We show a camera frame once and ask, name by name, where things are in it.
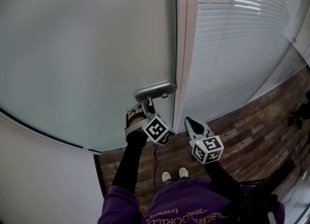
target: shoe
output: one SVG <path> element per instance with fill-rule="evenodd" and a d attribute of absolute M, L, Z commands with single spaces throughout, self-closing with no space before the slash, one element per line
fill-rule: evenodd
<path fill-rule="evenodd" d="M 295 116 L 294 116 L 294 113 L 290 115 L 288 121 L 287 121 L 287 124 L 289 125 L 289 127 L 293 124 L 295 120 Z"/>
<path fill-rule="evenodd" d="M 299 129 L 301 129 L 301 128 L 302 128 L 302 119 L 297 118 L 297 119 L 296 119 L 296 124 L 297 124 L 297 127 L 298 127 Z"/>
<path fill-rule="evenodd" d="M 171 179 L 169 172 L 164 172 L 163 175 L 161 175 L 161 179 L 163 180 L 163 182 Z"/>
<path fill-rule="evenodd" d="M 188 171 L 184 167 L 182 167 L 179 170 L 179 176 L 180 176 L 180 178 L 182 178 L 182 177 L 187 177 L 188 178 Z"/>

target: window blind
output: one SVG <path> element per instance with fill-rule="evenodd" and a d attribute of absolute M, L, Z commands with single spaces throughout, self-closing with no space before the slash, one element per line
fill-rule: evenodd
<path fill-rule="evenodd" d="M 198 0 L 181 120 L 207 121 L 245 104 L 293 42 L 305 13 L 302 1 Z"/>

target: purple shirt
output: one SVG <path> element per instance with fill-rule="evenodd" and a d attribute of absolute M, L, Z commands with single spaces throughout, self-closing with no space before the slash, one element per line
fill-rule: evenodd
<path fill-rule="evenodd" d="M 243 186 L 240 194 L 250 187 Z M 134 194 L 112 186 L 104 199 L 98 224 L 206 224 L 232 223 L 219 209 L 230 202 L 217 194 L 209 179 L 180 180 L 160 190 L 143 218 Z M 277 224 L 284 223 L 284 206 L 275 213 Z"/>

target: door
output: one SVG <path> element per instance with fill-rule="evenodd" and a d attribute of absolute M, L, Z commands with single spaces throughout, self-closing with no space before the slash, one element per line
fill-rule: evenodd
<path fill-rule="evenodd" d="M 0 0 L 0 107 L 57 140 L 126 146 L 134 90 L 175 81 L 176 0 Z M 174 95 L 155 99 L 172 125 Z"/>

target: wall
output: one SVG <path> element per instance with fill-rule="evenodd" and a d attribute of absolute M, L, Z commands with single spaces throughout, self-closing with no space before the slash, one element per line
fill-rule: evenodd
<path fill-rule="evenodd" d="M 0 117 L 4 224 L 96 223 L 103 197 L 93 155 L 47 141 Z"/>

